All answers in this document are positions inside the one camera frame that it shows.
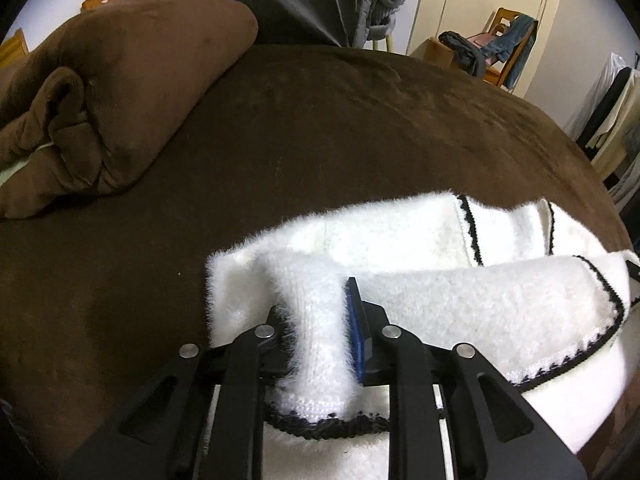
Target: brown blanket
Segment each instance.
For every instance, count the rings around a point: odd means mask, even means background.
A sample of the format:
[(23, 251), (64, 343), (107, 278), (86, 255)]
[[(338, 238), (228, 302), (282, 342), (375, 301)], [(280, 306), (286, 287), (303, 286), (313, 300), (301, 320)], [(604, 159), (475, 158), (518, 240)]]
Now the brown blanket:
[(256, 33), (231, 0), (114, 0), (68, 20), (0, 71), (0, 218), (130, 186)]
[(0, 397), (54, 470), (180, 345), (206, 343), (208, 254), (297, 215), (446, 189), (545, 196), (609, 251), (630, 247), (587, 158), (523, 100), (405, 56), (254, 46), (126, 193), (0, 222)]

